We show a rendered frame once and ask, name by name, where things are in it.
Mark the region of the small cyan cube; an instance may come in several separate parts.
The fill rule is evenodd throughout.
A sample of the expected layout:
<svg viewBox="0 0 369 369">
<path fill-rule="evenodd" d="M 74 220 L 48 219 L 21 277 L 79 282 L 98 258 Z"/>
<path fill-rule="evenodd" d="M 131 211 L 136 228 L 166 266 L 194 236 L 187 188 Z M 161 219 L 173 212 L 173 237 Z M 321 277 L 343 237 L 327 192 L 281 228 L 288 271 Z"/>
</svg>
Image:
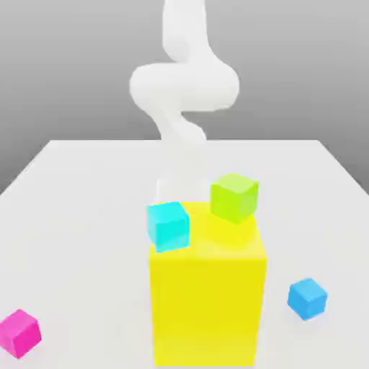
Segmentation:
<svg viewBox="0 0 369 369">
<path fill-rule="evenodd" d="M 190 245 L 190 217 L 180 202 L 150 205 L 146 219 L 148 236 L 156 253 Z"/>
</svg>

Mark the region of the small lime green cube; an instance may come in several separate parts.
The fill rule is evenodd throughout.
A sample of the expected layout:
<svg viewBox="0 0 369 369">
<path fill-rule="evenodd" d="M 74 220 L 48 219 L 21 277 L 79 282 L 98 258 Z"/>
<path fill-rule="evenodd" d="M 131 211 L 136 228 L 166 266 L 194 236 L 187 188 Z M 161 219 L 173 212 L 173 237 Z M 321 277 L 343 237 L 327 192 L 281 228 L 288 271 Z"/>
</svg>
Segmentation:
<svg viewBox="0 0 369 369">
<path fill-rule="evenodd" d="M 225 174 L 210 186 L 211 213 L 240 223 L 257 209 L 259 182 L 240 174 Z"/>
</svg>

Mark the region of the small blue cube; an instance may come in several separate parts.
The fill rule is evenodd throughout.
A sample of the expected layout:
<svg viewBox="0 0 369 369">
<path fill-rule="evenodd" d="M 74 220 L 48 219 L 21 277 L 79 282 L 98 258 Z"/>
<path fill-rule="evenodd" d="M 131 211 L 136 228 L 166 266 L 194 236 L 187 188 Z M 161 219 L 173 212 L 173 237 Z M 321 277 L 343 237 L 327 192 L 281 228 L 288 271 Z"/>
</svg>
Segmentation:
<svg viewBox="0 0 369 369">
<path fill-rule="evenodd" d="M 312 278 L 293 283 L 288 292 L 288 305 L 304 320 L 325 311 L 328 293 Z"/>
</svg>

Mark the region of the small magenta cube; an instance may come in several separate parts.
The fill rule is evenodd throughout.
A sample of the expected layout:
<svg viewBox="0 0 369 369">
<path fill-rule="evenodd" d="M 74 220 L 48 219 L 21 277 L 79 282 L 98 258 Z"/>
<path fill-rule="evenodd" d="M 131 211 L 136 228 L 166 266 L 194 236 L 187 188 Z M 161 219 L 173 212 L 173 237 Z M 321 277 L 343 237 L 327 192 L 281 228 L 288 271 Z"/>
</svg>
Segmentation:
<svg viewBox="0 0 369 369">
<path fill-rule="evenodd" d="M 42 340 L 36 318 L 22 309 L 0 322 L 0 347 L 20 359 Z"/>
</svg>

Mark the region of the large yellow box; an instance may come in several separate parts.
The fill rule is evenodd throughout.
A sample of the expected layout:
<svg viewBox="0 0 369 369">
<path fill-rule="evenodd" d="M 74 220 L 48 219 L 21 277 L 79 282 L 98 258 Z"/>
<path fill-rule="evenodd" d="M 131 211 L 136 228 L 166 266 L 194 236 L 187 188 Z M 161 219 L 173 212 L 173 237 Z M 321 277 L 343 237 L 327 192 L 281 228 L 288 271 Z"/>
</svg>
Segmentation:
<svg viewBox="0 0 369 369">
<path fill-rule="evenodd" d="M 252 366 L 267 255 L 254 216 L 235 224 L 186 202 L 190 245 L 150 252 L 154 363 Z"/>
</svg>

